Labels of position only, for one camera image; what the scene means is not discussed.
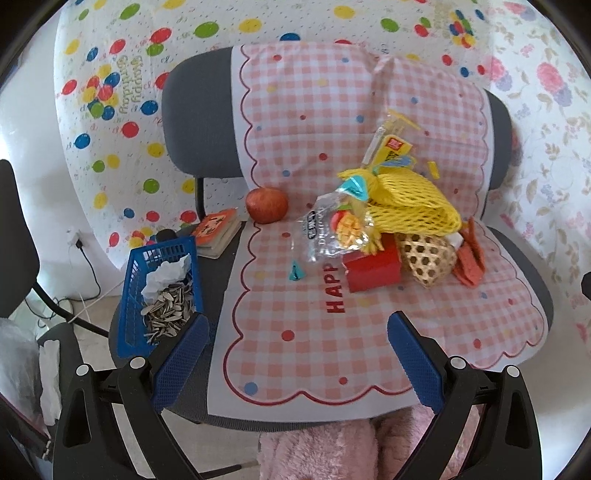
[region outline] blue plastic basket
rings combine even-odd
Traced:
[[[162,262],[176,262],[187,254],[191,256],[191,270],[188,276],[193,279],[195,308],[198,312],[202,312],[203,299],[197,264],[197,249],[192,236],[134,248],[129,253],[119,311],[117,355],[120,358],[148,356],[156,347],[149,345],[144,336],[147,333],[147,328],[141,314],[144,307],[144,298],[141,292],[146,286],[146,275],[156,270]]]

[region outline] crumpled tissue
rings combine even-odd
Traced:
[[[142,290],[142,295],[147,304],[153,304],[160,292],[162,292],[171,283],[184,280],[191,268],[191,256],[185,255],[177,262],[164,261],[153,272],[146,275],[146,286]]]
[[[47,340],[39,347],[39,371],[43,388],[40,401],[43,422],[52,426],[61,414],[59,340]]]

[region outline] pile of sunflower seeds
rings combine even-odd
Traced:
[[[148,344],[158,343],[162,337],[174,337],[195,312],[193,280],[172,283],[165,288],[153,305],[146,305],[141,314],[148,333]]]

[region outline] woven bamboo basket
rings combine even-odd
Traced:
[[[456,265],[456,251],[438,236],[399,233],[397,244],[403,266],[425,287],[448,275]]]

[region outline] blue dot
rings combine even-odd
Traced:
[[[254,382],[248,382],[246,385],[244,385],[244,393],[246,395],[256,395],[256,392],[258,392],[258,385]]]
[[[279,40],[282,40],[282,41],[289,41],[289,40],[299,40],[299,39],[300,39],[300,36],[299,36],[297,33],[293,33],[293,32],[290,32],[290,33],[284,33],[284,34],[283,34],[283,35],[282,35],[282,36],[279,38]]]
[[[158,111],[158,103],[154,100],[146,100],[140,107],[144,115],[153,115]]]
[[[103,114],[101,115],[103,120],[111,120],[115,116],[115,109],[110,105],[105,107]]]
[[[105,85],[111,85],[113,88],[115,88],[119,84],[120,80],[121,75],[119,75],[117,72],[112,72],[107,75],[107,78],[105,78]]]
[[[88,110],[89,111],[94,106],[95,103],[99,103],[99,100],[97,98],[95,98],[94,100],[91,101],[91,103],[89,103],[88,105],[86,105],[88,107]]]
[[[89,134],[80,134],[74,140],[74,146],[82,150],[83,148],[88,147],[90,145],[90,135]]]
[[[99,54],[99,49],[97,47],[91,48],[86,55],[86,61],[93,61],[96,56]]]

